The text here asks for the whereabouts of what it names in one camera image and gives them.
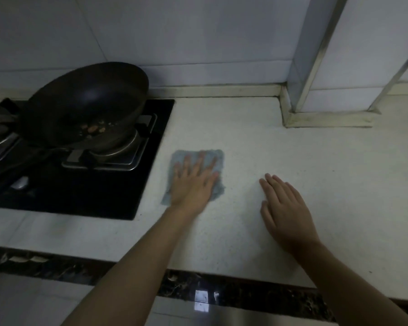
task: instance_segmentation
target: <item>cleaning rag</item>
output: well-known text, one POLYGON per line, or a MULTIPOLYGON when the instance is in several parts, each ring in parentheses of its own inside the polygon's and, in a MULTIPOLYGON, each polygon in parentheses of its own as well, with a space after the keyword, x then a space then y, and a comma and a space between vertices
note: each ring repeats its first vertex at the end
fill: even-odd
MULTIPOLYGON (((210 201, 212 201, 212 200, 219 198, 219 196, 221 196, 225 190, 225 187, 223 186, 222 180, 221 180, 222 168, 223 168, 223 152, 222 150, 207 150, 204 152, 205 152, 205 156, 204 156, 204 160, 202 164, 202 169, 210 165, 214 157, 217 158, 216 164, 213 167, 213 172, 219 172, 219 177, 216 180, 213 186, 213 190, 211 192, 210 201)), ((200 151, 184 151, 184 150, 178 150, 173 153, 171 157, 171 161, 169 163, 168 185, 166 187, 165 195, 163 196, 163 199, 162 199, 162 205, 168 206, 171 203, 171 194, 169 192, 169 189, 171 188, 172 180, 174 178, 175 163, 183 164, 185 156, 190 155, 190 167, 193 167, 193 165, 196 164, 198 160, 199 154, 200 154, 200 151)))

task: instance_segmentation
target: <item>black frying pan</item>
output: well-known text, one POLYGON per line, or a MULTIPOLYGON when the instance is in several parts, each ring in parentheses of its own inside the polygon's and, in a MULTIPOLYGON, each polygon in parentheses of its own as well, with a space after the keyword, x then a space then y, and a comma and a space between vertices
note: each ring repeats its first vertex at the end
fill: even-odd
POLYGON ((113 147, 134 129, 147 92, 145 72, 122 62, 85 66, 45 85, 19 111, 23 142, 0 162, 0 190, 55 148, 113 147))

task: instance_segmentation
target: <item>person's right hand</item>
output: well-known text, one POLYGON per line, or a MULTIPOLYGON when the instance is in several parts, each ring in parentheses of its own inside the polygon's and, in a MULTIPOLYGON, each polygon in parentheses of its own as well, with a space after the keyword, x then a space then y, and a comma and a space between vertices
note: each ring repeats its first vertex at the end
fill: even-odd
POLYGON ((310 211, 299 192, 277 175, 260 179, 267 201, 261 203, 261 216, 278 244, 296 257, 300 252, 321 245, 310 211))

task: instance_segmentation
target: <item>kitchen countertop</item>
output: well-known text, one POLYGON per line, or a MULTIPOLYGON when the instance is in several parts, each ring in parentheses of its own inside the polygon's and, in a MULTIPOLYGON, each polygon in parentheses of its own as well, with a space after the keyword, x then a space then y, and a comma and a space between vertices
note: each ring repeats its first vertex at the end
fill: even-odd
POLYGON ((373 129, 286 129, 278 103, 178 98, 133 221, 0 209, 0 246, 118 261, 165 209, 171 154, 222 149, 225 193, 169 268, 313 287, 262 224, 258 179, 269 172, 301 192, 338 258, 387 296, 408 299, 408 96, 387 97, 373 129))

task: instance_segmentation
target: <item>white countertop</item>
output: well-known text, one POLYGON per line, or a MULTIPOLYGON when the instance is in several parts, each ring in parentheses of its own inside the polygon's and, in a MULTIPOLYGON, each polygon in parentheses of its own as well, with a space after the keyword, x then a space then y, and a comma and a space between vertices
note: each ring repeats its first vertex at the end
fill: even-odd
POLYGON ((118 261, 165 209, 171 154, 222 149, 225 193, 169 268, 313 286, 262 224, 258 179, 269 172, 301 192, 338 258, 408 299, 408 96, 387 97, 381 111, 373 129, 285 129, 277 98, 179 98, 133 221, 0 209, 0 246, 118 261))

